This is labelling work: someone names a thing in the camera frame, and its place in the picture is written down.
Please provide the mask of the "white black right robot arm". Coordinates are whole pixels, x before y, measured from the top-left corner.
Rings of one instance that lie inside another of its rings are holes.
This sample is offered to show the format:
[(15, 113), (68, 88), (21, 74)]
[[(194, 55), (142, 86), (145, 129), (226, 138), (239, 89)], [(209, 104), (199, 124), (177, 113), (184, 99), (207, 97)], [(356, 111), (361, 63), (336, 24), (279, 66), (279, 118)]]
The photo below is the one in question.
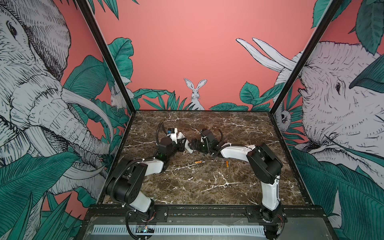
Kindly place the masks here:
[(267, 223), (282, 223), (284, 212), (279, 196), (279, 181), (283, 163), (266, 145), (239, 145), (219, 142), (208, 129), (201, 131), (201, 139), (193, 139), (188, 146), (191, 150), (212, 157), (237, 159), (250, 164), (262, 186), (261, 216)]

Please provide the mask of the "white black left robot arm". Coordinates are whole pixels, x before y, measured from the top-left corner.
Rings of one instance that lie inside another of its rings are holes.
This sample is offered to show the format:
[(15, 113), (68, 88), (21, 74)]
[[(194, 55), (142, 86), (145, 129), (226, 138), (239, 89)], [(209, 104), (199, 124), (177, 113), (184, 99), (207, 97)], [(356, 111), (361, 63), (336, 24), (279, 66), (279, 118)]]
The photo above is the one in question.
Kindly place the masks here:
[(163, 173), (177, 152), (190, 151), (187, 138), (161, 139), (156, 154), (151, 158), (131, 160), (123, 158), (107, 179), (104, 187), (106, 195), (123, 207), (128, 207), (149, 219), (154, 214), (154, 201), (141, 192), (144, 178)]

